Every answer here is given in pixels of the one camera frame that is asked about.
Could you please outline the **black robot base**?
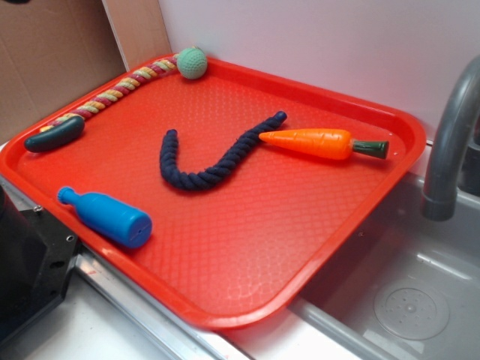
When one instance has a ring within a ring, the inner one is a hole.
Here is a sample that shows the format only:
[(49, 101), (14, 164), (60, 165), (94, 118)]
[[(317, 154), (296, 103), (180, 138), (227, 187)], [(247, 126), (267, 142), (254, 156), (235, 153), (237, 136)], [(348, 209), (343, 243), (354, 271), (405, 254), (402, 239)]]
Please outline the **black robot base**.
[(1, 345), (65, 300), (79, 246), (49, 211), (19, 210), (1, 190)]

